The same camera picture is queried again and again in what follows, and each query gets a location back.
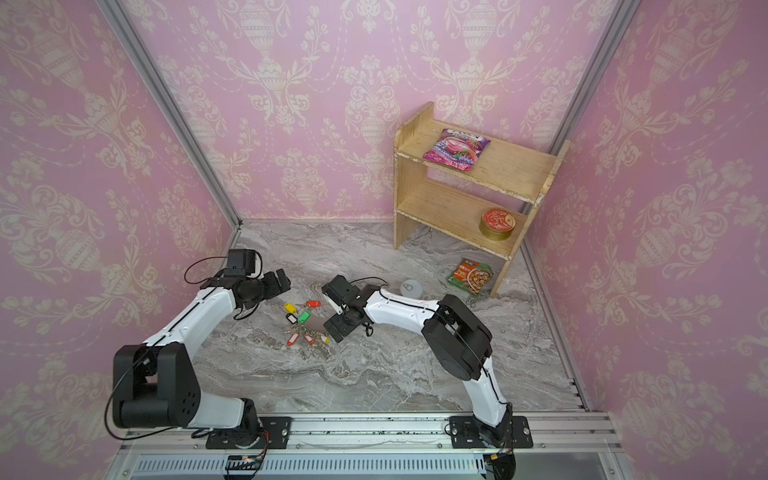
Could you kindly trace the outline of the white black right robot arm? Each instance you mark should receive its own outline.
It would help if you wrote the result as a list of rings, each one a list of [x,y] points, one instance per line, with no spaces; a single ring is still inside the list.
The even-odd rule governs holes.
[[[461,299],[411,299],[379,286],[359,288],[343,276],[324,285],[322,294],[335,311],[324,328],[336,342],[359,326],[368,336],[376,325],[421,335],[443,369],[463,382],[483,441],[502,451],[513,448],[513,407],[495,376],[492,333]]]

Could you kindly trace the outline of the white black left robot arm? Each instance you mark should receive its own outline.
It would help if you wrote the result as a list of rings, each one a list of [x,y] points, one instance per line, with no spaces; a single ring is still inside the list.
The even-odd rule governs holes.
[[[113,438],[123,430],[209,430],[230,437],[235,448],[266,447],[269,433],[251,399],[224,397],[202,390],[193,366],[197,351],[227,317],[254,313],[265,300],[291,289],[282,269],[260,277],[223,271],[201,282],[194,299],[157,333],[140,344],[125,345],[113,359],[113,390],[104,424]]]

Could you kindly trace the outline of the green orange food packet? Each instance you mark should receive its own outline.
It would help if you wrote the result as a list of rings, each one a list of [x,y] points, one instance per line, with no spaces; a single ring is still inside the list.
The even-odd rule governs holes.
[[[472,295],[478,295],[493,276],[494,272],[489,265],[463,258],[447,276],[447,282]]]

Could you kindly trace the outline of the red round tin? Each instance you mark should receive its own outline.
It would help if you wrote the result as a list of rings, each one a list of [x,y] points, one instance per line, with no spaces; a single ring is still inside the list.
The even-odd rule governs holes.
[[[480,233],[489,240],[508,239],[517,225],[515,217],[504,209],[489,209],[480,218]]]

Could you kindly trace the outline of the pink snack packet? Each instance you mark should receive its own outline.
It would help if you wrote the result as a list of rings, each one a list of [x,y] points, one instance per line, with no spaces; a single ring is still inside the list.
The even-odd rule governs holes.
[[[490,143],[491,140],[482,135],[446,128],[422,158],[462,172],[469,172]]]

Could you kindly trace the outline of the aluminium front rail base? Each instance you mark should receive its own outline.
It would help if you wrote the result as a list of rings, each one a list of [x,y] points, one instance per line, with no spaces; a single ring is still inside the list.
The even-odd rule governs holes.
[[[126,442],[109,479],[630,479],[611,420],[526,412],[510,450],[486,448],[470,418],[437,413],[297,413],[267,417],[270,445],[210,448],[187,431]]]

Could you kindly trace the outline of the aluminium corner frame post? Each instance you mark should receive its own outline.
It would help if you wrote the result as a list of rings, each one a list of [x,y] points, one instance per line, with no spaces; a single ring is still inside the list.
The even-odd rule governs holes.
[[[114,0],[97,0],[96,4],[113,29],[117,39],[120,41],[224,217],[235,231],[239,231],[242,226],[242,219],[238,215],[234,203],[226,193],[222,182],[208,161],[202,148],[202,143],[196,138],[191,125],[186,120],[178,102],[166,84],[159,66],[140,38],[138,31],[129,18],[127,9],[120,1]]]

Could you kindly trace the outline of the right aluminium corner post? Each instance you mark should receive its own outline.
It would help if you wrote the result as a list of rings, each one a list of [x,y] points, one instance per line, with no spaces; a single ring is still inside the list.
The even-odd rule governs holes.
[[[565,143],[571,138],[624,34],[630,26],[640,3],[640,0],[621,0],[616,2],[611,15],[608,17],[606,27],[586,64],[584,73],[555,132],[549,148],[550,154],[558,154]]]

